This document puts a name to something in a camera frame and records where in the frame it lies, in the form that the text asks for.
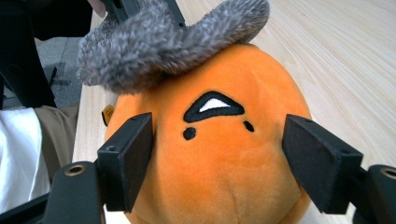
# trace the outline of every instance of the gray carpet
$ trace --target gray carpet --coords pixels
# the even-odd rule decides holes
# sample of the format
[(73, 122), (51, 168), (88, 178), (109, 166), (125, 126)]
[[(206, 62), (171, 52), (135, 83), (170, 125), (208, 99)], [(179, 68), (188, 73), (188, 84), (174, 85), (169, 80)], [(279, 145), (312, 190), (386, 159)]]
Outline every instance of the gray carpet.
[[(36, 41), (38, 56), (49, 81), (53, 68), (57, 69), (51, 89), (58, 107), (79, 103), (82, 87), (76, 79), (79, 40), (75, 37), (56, 37), (44, 42)], [(5, 96), (4, 109), (21, 107), (10, 90), (5, 90)]]

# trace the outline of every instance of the stuffed animal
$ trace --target stuffed animal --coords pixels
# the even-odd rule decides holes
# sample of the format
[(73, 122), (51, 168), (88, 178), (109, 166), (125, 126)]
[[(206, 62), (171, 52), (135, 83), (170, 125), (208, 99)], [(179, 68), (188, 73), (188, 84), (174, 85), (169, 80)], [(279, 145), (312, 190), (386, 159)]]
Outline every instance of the stuffed animal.
[(162, 1), (80, 46), (79, 76), (120, 94), (106, 138), (153, 117), (154, 144), (133, 223), (297, 223), (310, 203), (282, 151), (287, 114), (310, 118), (289, 73), (247, 42), (266, 0), (228, 0), (182, 30)]

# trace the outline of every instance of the light wood surface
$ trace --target light wood surface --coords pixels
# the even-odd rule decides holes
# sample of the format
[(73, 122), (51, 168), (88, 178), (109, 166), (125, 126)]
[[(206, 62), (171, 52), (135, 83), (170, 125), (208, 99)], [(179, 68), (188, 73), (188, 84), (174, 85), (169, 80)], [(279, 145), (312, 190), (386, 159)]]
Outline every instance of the light wood surface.
[[(220, 2), (177, 0), (187, 25)], [(363, 168), (396, 166), (395, 27), (393, 0), (273, 0), (270, 20), (252, 41), (291, 73), (314, 120), (365, 155)], [(106, 131), (100, 112), (115, 99), (83, 88), (74, 161), (95, 159)], [(347, 216), (311, 206), (302, 223), (351, 223), (352, 215), (352, 206)]]

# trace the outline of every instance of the orange plush toy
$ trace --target orange plush toy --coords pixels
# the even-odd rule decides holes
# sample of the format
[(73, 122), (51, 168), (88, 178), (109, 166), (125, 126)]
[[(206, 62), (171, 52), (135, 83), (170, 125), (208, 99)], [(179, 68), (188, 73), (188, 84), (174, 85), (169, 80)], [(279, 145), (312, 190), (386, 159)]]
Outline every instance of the orange plush toy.
[[(240, 2), (224, 2), (204, 20)], [(134, 209), (127, 214), (131, 222), (289, 224), (304, 215), (310, 200), (292, 175), (281, 142), (286, 115), (310, 118), (309, 110), (276, 60), (239, 41), (257, 34), (268, 19), (266, 1), (247, 2), (261, 4), (255, 20), (264, 22), (199, 63), (179, 69), (177, 64), (169, 69), (141, 63), (137, 69), (118, 63), (124, 73), (110, 75), (111, 69), (103, 69), (110, 59), (96, 60), (88, 49), (81, 53), (87, 82), (121, 93), (106, 138), (128, 118), (152, 113), (152, 155)], [(105, 44), (106, 39), (114, 43), (117, 29), (103, 39)], [(125, 74), (131, 71), (137, 75)]]

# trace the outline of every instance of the black outlined eye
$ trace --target black outlined eye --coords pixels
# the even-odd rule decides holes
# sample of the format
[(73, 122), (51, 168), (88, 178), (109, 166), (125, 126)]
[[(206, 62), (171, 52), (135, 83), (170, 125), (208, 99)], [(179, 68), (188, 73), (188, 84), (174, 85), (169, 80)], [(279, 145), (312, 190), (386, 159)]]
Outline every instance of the black outlined eye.
[(184, 114), (184, 121), (193, 123), (218, 116), (245, 114), (245, 109), (236, 101), (217, 91), (209, 91), (196, 100)]

